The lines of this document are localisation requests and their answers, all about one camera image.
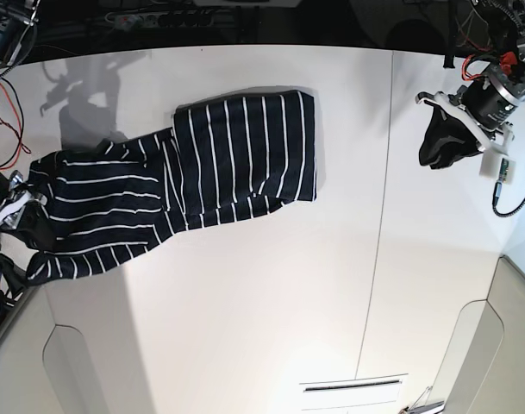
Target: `table surface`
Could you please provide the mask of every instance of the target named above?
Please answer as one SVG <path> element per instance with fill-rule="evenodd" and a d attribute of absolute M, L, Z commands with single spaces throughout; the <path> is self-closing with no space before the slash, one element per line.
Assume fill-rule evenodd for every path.
<path fill-rule="evenodd" d="M 207 97 L 279 86 L 318 102 L 315 203 L 180 234 L 105 275 L 42 289 L 54 322 L 84 335 L 111 412 L 292 412 L 299 383 L 407 373 L 397 403 L 372 407 L 392 412 L 433 384 L 459 312 L 487 297 L 516 223 L 493 215 L 479 157 L 439 172 L 418 164 L 431 109 L 416 93 L 461 84 L 441 65 L 415 53 L 237 46 L 11 73 L 33 152 L 23 172 L 61 142 L 134 138 Z M 525 105 L 512 122 L 517 176 L 502 210 L 525 192 Z M 11 139 L 0 129 L 0 159 Z M 21 246 L 6 249 L 26 263 Z"/>

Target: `white table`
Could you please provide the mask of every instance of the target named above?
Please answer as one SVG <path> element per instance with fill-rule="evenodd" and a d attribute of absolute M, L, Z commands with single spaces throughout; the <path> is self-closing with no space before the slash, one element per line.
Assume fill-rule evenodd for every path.
<path fill-rule="evenodd" d="M 33 150 L 22 171 L 60 149 L 67 103 L 92 134 L 128 138 L 168 126 L 181 104 L 256 86 L 313 91 L 321 111 L 315 203 L 181 234 L 106 275 L 43 288 L 55 323 L 84 335 L 110 412 L 290 413 L 301 382 L 407 373 L 396 403 L 372 407 L 397 412 L 433 384 L 459 311 L 486 297 L 514 225 L 493 216 L 479 159 L 440 172 L 418 165 L 431 109 L 414 96 L 461 82 L 441 64 L 339 47 L 185 47 L 11 73 Z M 41 116 L 54 87 L 44 72 L 74 83 Z M 518 181 L 503 209 L 525 192 L 525 106 L 513 122 Z M 12 144 L 0 129 L 0 159 Z M 13 375 L 45 373 L 4 378 Z M 0 395 L 0 412 L 17 412 L 12 404 Z"/>

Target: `navy striped garment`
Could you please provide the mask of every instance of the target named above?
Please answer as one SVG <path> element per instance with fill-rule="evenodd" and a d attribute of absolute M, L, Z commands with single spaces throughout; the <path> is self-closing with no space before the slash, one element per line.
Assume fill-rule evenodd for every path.
<path fill-rule="evenodd" d="M 30 285 L 104 273 L 169 237 L 316 199 L 314 98 L 230 97 L 178 110 L 172 128 L 94 153 L 35 161 L 57 236 L 34 255 Z"/>

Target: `black cloth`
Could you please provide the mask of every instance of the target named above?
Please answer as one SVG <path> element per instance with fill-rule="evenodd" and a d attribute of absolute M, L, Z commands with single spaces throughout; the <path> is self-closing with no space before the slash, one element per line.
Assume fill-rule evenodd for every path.
<path fill-rule="evenodd" d="M 104 273 L 169 237 L 316 199 L 314 98 L 230 97 L 178 110 L 169 129 L 35 161 L 57 242 L 30 285 Z"/>

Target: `striped shirt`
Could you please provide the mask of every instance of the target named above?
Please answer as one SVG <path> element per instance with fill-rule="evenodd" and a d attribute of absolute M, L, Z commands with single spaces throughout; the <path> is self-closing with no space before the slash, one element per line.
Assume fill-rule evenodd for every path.
<path fill-rule="evenodd" d="M 104 273 L 192 229 L 265 216 L 316 199 L 314 98 L 300 91 L 179 109 L 172 127 L 91 153 L 35 161 L 57 236 L 30 285 Z"/>

